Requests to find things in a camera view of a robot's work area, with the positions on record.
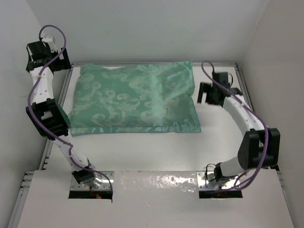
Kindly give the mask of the green and blue pillowcase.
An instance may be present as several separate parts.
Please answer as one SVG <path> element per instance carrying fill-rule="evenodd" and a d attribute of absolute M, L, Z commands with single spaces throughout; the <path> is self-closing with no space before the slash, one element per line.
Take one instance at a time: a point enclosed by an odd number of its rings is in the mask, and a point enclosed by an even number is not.
<path fill-rule="evenodd" d="M 199 133 L 192 62 L 80 68 L 71 134 Z"/>

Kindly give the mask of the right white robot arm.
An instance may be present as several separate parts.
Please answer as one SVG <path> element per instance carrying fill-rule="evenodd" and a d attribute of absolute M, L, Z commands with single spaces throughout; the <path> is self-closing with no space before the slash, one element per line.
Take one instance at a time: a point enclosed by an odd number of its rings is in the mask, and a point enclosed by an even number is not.
<path fill-rule="evenodd" d="M 212 72 L 212 83 L 200 83 L 197 102 L 221 106 L 230 114 L 243 135 L 237 155 L 214 168 L 217 182 L 236 177 L 246 171 L 274 167 L 278 163 L 280 132 L 276 128 L 264 127 L 245 102 L 242 92 L 232 88 L 228 72 Z"/>

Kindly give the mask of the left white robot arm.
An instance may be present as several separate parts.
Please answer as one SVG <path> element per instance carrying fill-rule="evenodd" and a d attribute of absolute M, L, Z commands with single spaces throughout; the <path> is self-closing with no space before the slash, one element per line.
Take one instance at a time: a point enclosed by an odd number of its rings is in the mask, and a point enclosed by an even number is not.
<path fill-rule="evenodd" d="M 63 153 L 80 185 L 93 187 L 96 175 L 88 158 L 76 152 L 69 131 L 70 121 L 53 95 L 54 72 L 71 68 L 67 50 L 57 50 L 52 36 L 27 44 L 28 64 L 34 87 L 28 97 L 26 113 L 39 134 L 48 138 Z"/>

